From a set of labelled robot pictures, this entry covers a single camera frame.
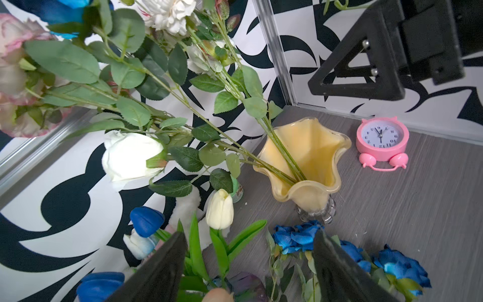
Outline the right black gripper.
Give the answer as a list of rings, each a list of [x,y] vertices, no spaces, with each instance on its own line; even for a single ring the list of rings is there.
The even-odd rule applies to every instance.
[[[405,96],[399,73],[445,84],[465,76],[465,56],[482,51],[482,1],[377,6],[381,9],[365,10],[308,81],[311,94],[397,101]],[[374,80],[330,84],[328,76]]]

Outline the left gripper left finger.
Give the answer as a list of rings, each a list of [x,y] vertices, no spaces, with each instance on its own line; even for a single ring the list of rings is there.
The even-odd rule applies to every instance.
[[[176,301],[187,251],[181,232],[170,239],[107,301]]]

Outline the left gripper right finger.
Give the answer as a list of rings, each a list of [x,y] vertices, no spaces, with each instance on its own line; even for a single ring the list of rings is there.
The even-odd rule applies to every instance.
[[[321,301],[397,300],[323,231],[315,235],[313,258]]]

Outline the blue rose low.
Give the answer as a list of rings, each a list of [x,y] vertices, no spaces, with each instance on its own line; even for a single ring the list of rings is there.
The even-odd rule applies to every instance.
[[[406,301],[414,301],[423,295],[424,288],[432,288],[430,278],[420,263],[398,250],[385,245],[373,263],[384,272],[389,284],[401,293]]]

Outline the yellow wavy glass vase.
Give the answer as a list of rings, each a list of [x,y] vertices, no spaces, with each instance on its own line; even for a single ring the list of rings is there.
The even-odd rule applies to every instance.
[[[337,164],[351,148],[351,140],[312,117],[276,127],[273,131],[305,179],[291,184],[265,167],[254,166],[254,171],[269,178],[275,200],[295,203],[302,221],[318,220],[329,224],[335,216],[332,194],[338,192],[342,184]]]

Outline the purple glass vase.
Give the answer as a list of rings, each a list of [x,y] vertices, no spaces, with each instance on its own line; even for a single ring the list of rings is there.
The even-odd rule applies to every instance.
[[[227,289],[222,287],[219,276],[213,282],[216,288],[210,289],[202,302],[269,301],[264,284],[254,274],[241,272],[230,279],[226,278]]]

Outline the tulip bouquet blue white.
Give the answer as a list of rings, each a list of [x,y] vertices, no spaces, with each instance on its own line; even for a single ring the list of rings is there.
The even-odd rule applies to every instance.
[[[259,220],[230,243],[225,232],[234,219],[233,198],[215,191],[206,216],[199,221],[193,190],[177,207],[173,231],[163,230],[161,212],[142,206],[133,209],[133,231],[125,235],[126,247],[144,263],[132,273],[90,273],[76,289],[79,301],[267,301],[265,286],[250,273],[228,279],[230,264],[265,227]]]

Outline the pink alarm clock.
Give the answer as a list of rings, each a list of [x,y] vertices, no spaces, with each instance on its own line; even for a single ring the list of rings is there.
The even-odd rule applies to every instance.
[[[378,172],[406,169],[409,138],[408,128],[397,117],[363,119],[356,137],[358,160],[363,168]]]

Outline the pink and white flower bouquet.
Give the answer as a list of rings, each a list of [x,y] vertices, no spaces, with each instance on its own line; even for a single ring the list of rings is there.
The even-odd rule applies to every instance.
[[[83,22],[36,21],[48,40],[1,39],[1,131],[33,138],[58,126],[75,107],[97,110],[85,132],[105,132],[102,165],[122,190],[152,181],[170,161],[207,173],[215,190],[232,192],[243,163],[281,180],[304,180],[274,134],[281,109],[263,95],[257,72],[243,65],[230,33],[240,18],[227,1],[91,1]],[[149,101],[173,97],[190,107],[184,86],[215,95],[215,114],[244,107],[288,170],[256,156],[207,118],[189,125]]]

